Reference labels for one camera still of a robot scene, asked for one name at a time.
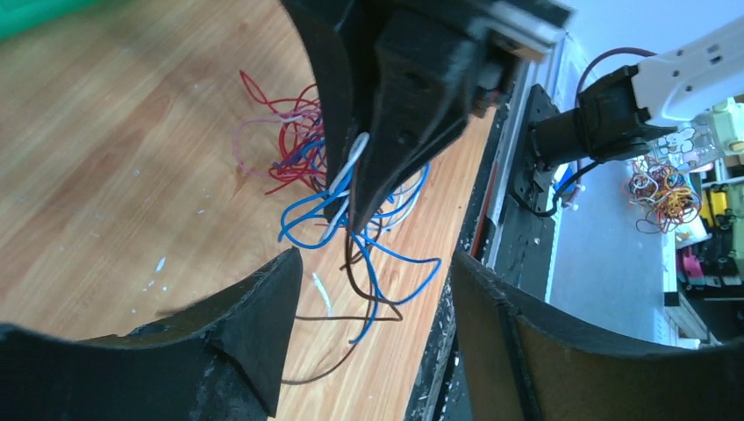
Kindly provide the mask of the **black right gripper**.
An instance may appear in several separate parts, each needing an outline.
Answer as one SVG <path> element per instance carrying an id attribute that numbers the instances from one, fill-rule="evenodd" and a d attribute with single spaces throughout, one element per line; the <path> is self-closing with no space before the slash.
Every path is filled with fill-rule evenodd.
<path id="1" fill-rule="evenodd" d="M 372 119 L 349 222 L 360 232 L 407 168 L 471 112 L 477 90 L 504 88 L 539 61 L 573 11 L 558 1 L 286 1 L 318 88 L 330 187 L 356 119 Z"/>

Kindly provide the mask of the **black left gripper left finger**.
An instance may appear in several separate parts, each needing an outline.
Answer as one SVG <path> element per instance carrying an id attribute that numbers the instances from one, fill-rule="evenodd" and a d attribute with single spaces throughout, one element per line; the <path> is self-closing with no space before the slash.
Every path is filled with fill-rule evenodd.
<path id="1" fill-rule="evenodd" d="M 277 412 L 300 252 L 125 336 L 1 326 L 4 420 L 265 420 Z"/>

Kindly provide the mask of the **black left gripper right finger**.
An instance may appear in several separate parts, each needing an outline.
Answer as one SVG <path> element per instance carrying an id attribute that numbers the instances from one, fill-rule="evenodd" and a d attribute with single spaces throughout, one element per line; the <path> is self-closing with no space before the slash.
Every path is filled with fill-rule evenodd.
<path id="1" fill-rule="evenodd" d="M 743 344 L 689 350 L 589 324 L 467 253 L 450 267 L 476 420 L 740 420 Z"/>

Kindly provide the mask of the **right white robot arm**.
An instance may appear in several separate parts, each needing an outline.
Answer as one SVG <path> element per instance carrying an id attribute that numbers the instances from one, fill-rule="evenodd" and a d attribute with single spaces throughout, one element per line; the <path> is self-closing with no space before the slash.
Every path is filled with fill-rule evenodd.
<path id="1" fill-rule="evenodd" d="M 571 10 L 552 1 L 286 1 L 321 102 L 327 173 L 353 170 L 348 220 L 360 232 L 388 194 L 460 138 L 542 60 Z M 653 139 L 743 89 L 741 18 L 624 66 L 539 123 L 544 166 L 634 157 Z"/>

